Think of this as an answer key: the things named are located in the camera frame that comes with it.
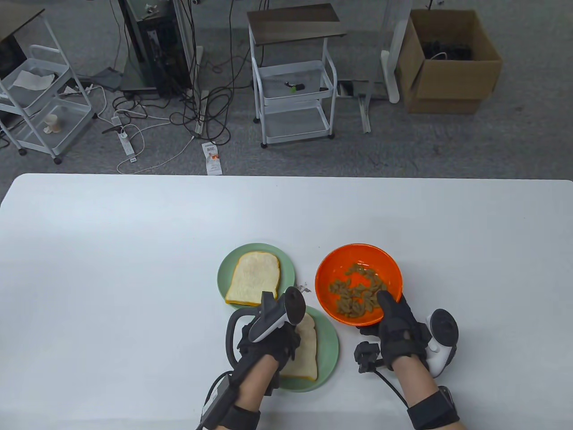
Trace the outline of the person's left hand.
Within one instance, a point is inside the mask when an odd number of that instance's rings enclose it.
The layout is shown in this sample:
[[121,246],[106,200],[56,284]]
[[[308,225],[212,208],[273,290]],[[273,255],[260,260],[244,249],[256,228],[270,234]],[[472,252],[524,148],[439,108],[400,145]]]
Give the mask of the person's left hand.
[[249,333],[253,325],[254,322],[250,322],[242,328],[241,340],[237,345],[242,358],[271,356],[278,363],[278,371],[295,359],[295,351],[301,344],[301,337],[295,331],[295,326],[285,323],[263,340],[252,342],[249,340]]

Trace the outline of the person's right hand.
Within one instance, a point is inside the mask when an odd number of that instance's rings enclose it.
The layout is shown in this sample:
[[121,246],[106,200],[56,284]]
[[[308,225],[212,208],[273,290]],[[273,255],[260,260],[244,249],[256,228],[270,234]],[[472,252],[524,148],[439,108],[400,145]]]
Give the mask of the person's right hand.
[[380,339],[381,358],[387,369],[393,371],[393,363],[398,358],[418,357],[428,370],[421,324],[414,318],[405,297],[395,301],[391,293],[380,290],[376,299],[383,310],[383,318],[378,324],[358,328],[360,333]]

